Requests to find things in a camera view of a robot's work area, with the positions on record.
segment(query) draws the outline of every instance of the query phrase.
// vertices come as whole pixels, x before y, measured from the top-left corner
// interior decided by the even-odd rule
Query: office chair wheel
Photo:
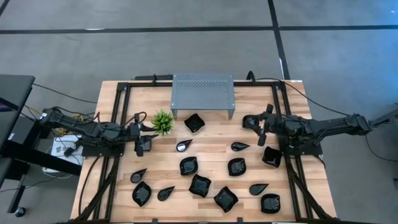
[[[26,208],[18,207],[14,214],[17,218],[23,217],[26,214]]]

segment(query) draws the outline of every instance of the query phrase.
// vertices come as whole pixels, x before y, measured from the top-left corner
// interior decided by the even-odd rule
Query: black ceramic dish
[[[234,142],[231,145],[231,149],[234,150],[235,152],[239,152],[240,150],[243,150],[247,147],[249,147],[250,145],[245,144],[245,143],[241,143],[241,142]]]
[[[180,162],[181,175],[190,175],[198,171],[198,160],[196,157],[187,157]]]
[[[140,207],[142,207],[145,205],[145,203],[148,202],[151,194],[152,190],[150,189],[150,187],[144,181],[142,181],[132,192],[132,199]]]
[[[282,153],[279,150],[267,146],[266,150],[264,150],[264,156],[262,157],[262,161],[265,162],[266,164],[278,168],[280,165],[281,158],[282,158]]]
[[[198,114],[194,114],[184,121],[185,125],[191,130],[192,133],[197,132],[201,127],[205,125],[205,122],[199,117]]]
[[[189,187],[189,191],[195,195],[206,197],[209,192],[209,187],[211,184],[211,180],[206,177],[201,177],[198,174],[195,174],[192,178],[191,187]]]
[[[170,194],[172,194],[174,187],[167,187],[166,189],[160,190],[159,193],[157,194],[157,199],[160,200],[161,202],[164,200],[167,200]]]
[[[176,146],[175,149],[177,152],[184,152],[185,150],[188,149],[188,146],[191,144],[192,139],[190,140],[185,140],[185,141],[180,141]]]
[[[261,212],[275,214],[280,210],[280,196],[277,194],[265,194],[261,197]]]
[[[237,177],[246,172],[246,164],[244,163],[244,158],[231,159],[228,162],[228,171],[231,177]]]
[[[146,170],[147,169],[142,169],[142,170],[139,170],[139,171],[131,174],[130,181],[135,184],[140,182],[142,177],[144,176]]]
[[[268,185],[269,184],[253,184],[250,186],[249,192],[251,195],[259,195]]]
[[[234,204],[236,204],[239,199],[228,187],[223,187],[214,197],[214,201],[227,213],[234,207]]]

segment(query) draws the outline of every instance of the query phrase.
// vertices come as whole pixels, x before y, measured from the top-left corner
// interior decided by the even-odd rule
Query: black bowl
[[[152,190],[150,187],[142,181],[132,192],[132,199],[140,206],[144,206],[149,201]]]
[[[181,175],[190,175],[198,171],[198,160],[195,156],[187,157],[180,162]]]
[[[264,150],[264,156],[262,157],[262,161],[265,162],[266,164],[278,168],[281,159],[282,159],[282,153],[279,150],[273,149],[269,146],[267,146],[266,150]]]
[[[226,186],[223,187],[220,192],[214,197],[214,201],[220,206],[225,213],[229,212],[234,204],[239,201],[238,197],[230,191]]]
[[[261,197],[261,212],[275,214],[280,210],[280,196],[277,194],[265,194]]]
[[[157,199],[163,202],[164,200],[167,200],[170,194],[172,194],[174,187],[167,187],[166,189],[160,190],[159,193],[157,193]]]
[[[199,117],[198,114],[192,115],[186,119],[184,123],[192,133],[199,131],[199,129],[205,125],[205,122]]]
[[[130,181],[135,184],[140,182],[142,177],[144,176],[146,170],[147,169],[142,169],[142,170],[139,170],[139,171],[131,174]]]
[[[253,184],[250,186],[249,192],[251,195],[259,195],[269,184]]]
[[[189,191],[195,195],[206,197],[209,192],[209,187],[211,184],[211,180],[206,177],[201,177],[198,174],[195,174],[192,178],[191,187],[189,187]]]
[[[246,172],[246,164],[244,163],[244,158],[231,159],[228,162],[228,171],[231,177],[237,177]]]

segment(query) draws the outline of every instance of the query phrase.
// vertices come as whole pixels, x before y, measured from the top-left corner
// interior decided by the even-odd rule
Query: black desk
[[[0,111],[0,187],[4,179],[19,180],[18,190],[14,194],[8,212],[18,208],[25,186],[23,180],[29,170],[29,164],[37,164],[68,174],[80,175],[81,166],[65,161],[50,154],[32,149],[11,140],[13,127],[30,94],[35,78],[28,75],[0,75],[0,98],[12,106],[10,111]]]

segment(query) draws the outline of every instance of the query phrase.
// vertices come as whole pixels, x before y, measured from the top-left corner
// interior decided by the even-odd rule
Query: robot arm
[[[44,109],[40,117],[40,124],[49,128],[64,128],[67,131],[82,135],[76,142],[77,145],[101,146],[112,148],[125,142],[135,142],[135,151],[138,156],[143,156],[144,151],[150,150],[151,139],[158,135],[141,136],[141,131],[155,131],[139,122],[139,116],[134,115],[134,122],[131,122],[127,129],[115,123],[94,121],[81,121],[61,112],[60,108],[53,107]]]
[[[344,118],[317,121],[296,115],[272,114],[273,106],[268,105],[265,112],[258,115],[247,115],[243,118],[243,127],[253,130],[259,136],[259,146],[263,146],[266,133],[274,133],[289,139],[289,147],[317,147],[326,136],[336,134],[365,135],[372,131],[366,119],[353,114]]]

